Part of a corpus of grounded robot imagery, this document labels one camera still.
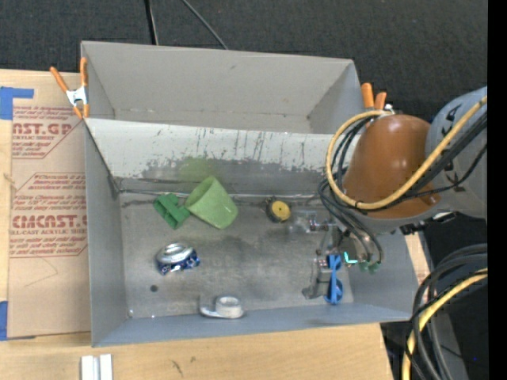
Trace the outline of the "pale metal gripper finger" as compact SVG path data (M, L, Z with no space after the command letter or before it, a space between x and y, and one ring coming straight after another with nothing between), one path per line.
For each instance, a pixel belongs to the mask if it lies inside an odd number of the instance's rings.
M327 294L330 283L330 266L326 257L314 259L311 265L311 276L302 293L306 299L314 299Z
M316 233L319 231L328 231L329 223L324 220L318 221L316 211L298 211L293 217L293 230L296 233Z

